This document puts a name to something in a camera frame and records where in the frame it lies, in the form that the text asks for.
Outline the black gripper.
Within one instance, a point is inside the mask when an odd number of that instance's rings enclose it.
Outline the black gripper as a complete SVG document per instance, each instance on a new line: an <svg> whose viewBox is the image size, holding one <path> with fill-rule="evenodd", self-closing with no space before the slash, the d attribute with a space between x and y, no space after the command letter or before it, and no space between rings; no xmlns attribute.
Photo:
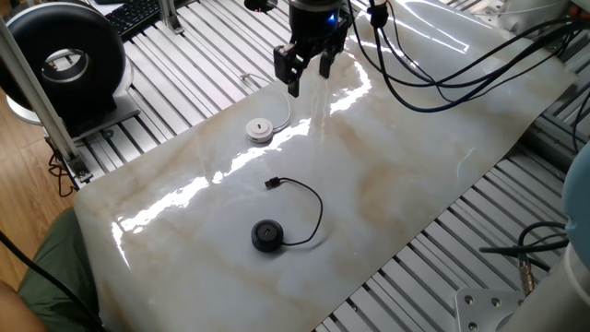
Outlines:
<svg viewBox="0 0 590 332"><path fill-rule="evenodd" d="M289 44L273 50L275 76L288 88L288 93L300 96L300 80L309 64L305 55L322 53L319 74L330 77L336 56L344 50L351 26L350 9L342 0L291 0L289 2Z"/></svg>

